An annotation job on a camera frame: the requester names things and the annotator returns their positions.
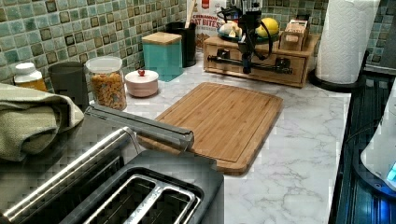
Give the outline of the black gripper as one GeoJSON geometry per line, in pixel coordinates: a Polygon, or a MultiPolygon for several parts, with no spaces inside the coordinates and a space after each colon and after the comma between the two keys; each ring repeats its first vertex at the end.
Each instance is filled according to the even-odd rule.
{"type": "Polygon", "coordinates": [[[251,72],[252,55],[257,56],[260,60],[262,55],[255,49],[258,35],[256,29],[261,26],[260,11],[247,11],[238,19],[238,25],[242,29],[242,37],[238,41],[239,51],[242,53],[243,73],[251,72]]]}

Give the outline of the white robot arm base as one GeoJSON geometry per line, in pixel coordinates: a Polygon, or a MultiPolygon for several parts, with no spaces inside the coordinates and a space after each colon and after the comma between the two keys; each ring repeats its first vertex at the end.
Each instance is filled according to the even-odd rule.
{"type": "Polygon", "coordinates": [[[369,144],[358,157],[355,169],[373,189],[395,198],[396,97],[392,84],[384,115],[369,144]]]}

